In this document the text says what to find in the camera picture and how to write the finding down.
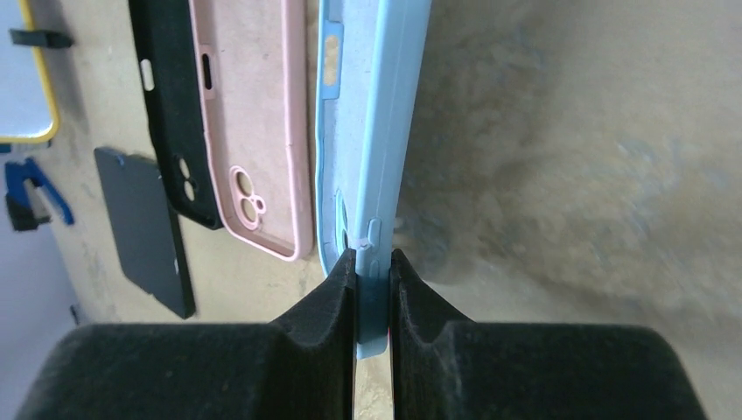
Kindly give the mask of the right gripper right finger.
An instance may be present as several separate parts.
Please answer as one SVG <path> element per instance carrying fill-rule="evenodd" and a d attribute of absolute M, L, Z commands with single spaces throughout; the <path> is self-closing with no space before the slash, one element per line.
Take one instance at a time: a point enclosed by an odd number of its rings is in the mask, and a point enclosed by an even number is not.
<path fill-rule="evenodd" d="M 477 322 L 401 250 L 390 271 L 397 419 L 703 419 L 671 345 L 637 325 Z"/>

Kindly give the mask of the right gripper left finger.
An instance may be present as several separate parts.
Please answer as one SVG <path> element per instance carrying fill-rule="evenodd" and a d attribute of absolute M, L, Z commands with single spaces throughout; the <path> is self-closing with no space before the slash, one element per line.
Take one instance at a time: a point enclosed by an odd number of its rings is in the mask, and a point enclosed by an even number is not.
<path fill-rule="evenodd" d="M 20 419 L 349 419 L 355 255 L 268 323 L 91 324 L 51 351 Z"/>

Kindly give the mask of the bare black phone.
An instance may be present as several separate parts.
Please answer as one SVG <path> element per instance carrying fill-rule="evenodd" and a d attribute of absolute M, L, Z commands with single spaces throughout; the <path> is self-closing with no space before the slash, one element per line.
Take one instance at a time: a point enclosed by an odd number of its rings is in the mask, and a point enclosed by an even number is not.
<path fill-rule="evenodd" d="M 122 273 L 181 319 L 196 312 L 179 217 L 157 163 L 110 147 L 94 150 Z"/>

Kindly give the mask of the black phone case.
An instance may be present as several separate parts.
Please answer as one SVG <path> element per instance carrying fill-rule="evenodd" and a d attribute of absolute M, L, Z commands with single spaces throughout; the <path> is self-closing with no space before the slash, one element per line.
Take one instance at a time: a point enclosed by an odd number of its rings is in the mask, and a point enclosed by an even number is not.
<path fill-rule="evenodd" d="M 192 20 L 187 1 L 129 1 L 137 60 L 150 62 L 143 92 L 150 140 L 172 208 L 222 228 L 207 163 Z"/>

